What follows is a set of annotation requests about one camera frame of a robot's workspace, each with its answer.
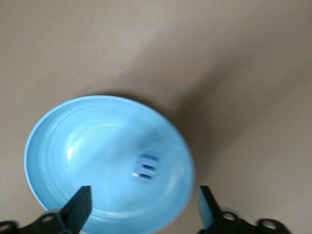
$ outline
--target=beige background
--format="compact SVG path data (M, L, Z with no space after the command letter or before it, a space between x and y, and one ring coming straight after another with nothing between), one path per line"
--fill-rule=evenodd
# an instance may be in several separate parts
M252 224L312 229L312 2L0 1L0 220L43 212L24 175L35 123L72 98L150 105L187 139L196 185ZM197 193L160 233L195 234Z

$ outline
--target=black metal bracket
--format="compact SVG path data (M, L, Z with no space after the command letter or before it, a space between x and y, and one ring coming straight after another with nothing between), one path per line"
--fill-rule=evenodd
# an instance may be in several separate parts
M78 234L91 210L91 187L82 186L59 212L44 213L23 228L15 221L0 222L0 234Z
M200 186L199 213L205 229L198 234L291 234L274 219L260 219L254 226L232 212L224 212L208 186Z

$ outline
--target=blue bowl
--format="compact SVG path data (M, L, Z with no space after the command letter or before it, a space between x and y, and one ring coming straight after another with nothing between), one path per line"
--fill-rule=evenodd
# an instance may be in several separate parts
M25 149L29 186L46 209L91 185L82 231L146 234L173 222L193 191L190 150L155 110L114 96L65 102L33 128Z

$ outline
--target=round dish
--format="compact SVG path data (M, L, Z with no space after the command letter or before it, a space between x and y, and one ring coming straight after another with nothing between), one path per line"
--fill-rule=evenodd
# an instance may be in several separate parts
M178 130L155 110L126 98L65 102L33 128L25 172L38 202L62 207L91 185L93 209L82 231L147 234L173 222L193 191L194 167Z

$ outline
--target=blue plate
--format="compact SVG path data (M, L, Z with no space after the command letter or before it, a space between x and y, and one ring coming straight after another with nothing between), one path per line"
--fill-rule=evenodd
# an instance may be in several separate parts
M194 184L189 148L155 110L114 96L88 96L48 112L25 149L29 186L47 210L91 185L93 210L82 231L146 234L173 222Z

